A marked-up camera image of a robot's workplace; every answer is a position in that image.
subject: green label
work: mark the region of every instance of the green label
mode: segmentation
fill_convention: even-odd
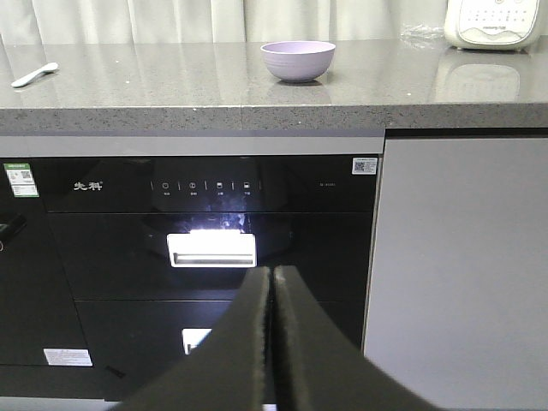
[[[7,163],[3,168],[15,197],[39,196],[29,163]]]
[[[30,170],[31,165],[29,163],[11,163],[3,165],[5,170]]]

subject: brand logo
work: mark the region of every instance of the brand logo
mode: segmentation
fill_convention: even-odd
[[[103,189],[103,182],[75,182],[73,191],[101,191]]]

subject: gray countertop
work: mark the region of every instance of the gray countertop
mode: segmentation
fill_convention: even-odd
[[[259,47],[6,45],[0,132],[548,126],[548,38],[528,53],[340,41],[329,71],[301,85],[273,77]],[[52,61],[57,73],[10,87]]]

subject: qr code sticker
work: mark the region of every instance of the qr code sticker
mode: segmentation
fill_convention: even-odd
[[[357,175],[375,175],[377,174],[376,158],[353,158],[352,174]]]

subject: white sticker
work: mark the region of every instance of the white sticker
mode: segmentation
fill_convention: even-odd
[[[11,186],[15,197],[38,197],[36,186]]]
[[[189,355],[193,349],[198,347],[210,331],[211,328],[185,328],[182,331],[182,346],[185,354]]]
[[[28,163],[4,164],[9,184],[15,197],[38,197],[38,189],[34,183],[33,172]]]
[[[352,174],[375,175],[377,174],[377,158],[364,157],[352,159]]]
[[[93,366],[86,349],[44,348],[50,366]]]

